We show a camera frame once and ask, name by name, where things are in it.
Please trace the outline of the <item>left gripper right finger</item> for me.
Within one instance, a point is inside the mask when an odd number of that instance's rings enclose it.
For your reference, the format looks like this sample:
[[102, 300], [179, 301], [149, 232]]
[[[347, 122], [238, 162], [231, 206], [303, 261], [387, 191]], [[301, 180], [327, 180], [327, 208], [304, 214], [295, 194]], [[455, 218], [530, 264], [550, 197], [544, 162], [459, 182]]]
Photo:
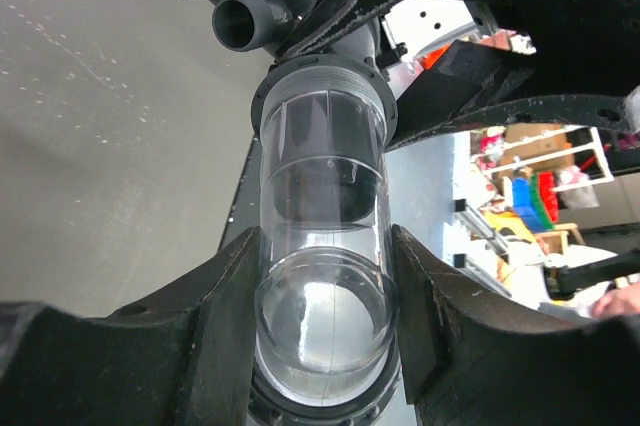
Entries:
[[578, 324], [499, 295], [391, 230], [397, 341], [421, 425], [635, 425], [639, 320]]

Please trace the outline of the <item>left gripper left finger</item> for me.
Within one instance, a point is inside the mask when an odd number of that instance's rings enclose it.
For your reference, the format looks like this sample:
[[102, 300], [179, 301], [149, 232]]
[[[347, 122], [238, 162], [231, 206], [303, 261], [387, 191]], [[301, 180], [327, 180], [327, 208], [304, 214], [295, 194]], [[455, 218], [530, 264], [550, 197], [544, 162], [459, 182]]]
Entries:
[[1, 307], [5, 425], [242, 425], [260, 231], [104, 318]]

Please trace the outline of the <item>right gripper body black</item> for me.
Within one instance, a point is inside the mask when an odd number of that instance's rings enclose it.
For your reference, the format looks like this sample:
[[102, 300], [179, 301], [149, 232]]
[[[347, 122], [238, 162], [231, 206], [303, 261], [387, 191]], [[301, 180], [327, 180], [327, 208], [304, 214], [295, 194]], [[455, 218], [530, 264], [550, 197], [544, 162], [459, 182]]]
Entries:
[[401, 95], [497, 104], [549, 95], [620, 97], [639, 114], [639, 0], [463, 0], [532, 54], [457, 41]]

